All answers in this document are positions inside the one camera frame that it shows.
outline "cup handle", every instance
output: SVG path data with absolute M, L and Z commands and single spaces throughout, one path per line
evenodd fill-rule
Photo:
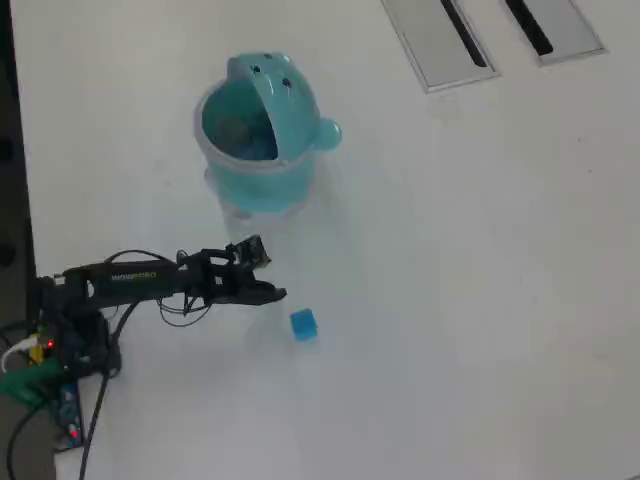
M 322 118 L 313 144 L 316 150 L 333 150 L 342 140 L 342 129 L 333 120 Z

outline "white table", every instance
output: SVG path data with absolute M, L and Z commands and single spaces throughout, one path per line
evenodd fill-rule
M 581 0 L 610 53 L 544 69 L 464 4 L 502 77 L 425 95 L 375 0 L 13 2 L 39 274 L 230 240 L 192 117 L 233 54 L 289 53 L 345 132 L 265 234 L 282 303 L 135 312 L 87 478 L 640 471 L 640 3 Z

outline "blue plastic cup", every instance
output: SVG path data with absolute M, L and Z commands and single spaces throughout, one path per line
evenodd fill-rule
M 200 101 L 195 130 L 221 201 L 247 213 L 295 208 L 313 183 L 316 152 L 341 139 L 282 54 L 231 59 L 227 80 Z

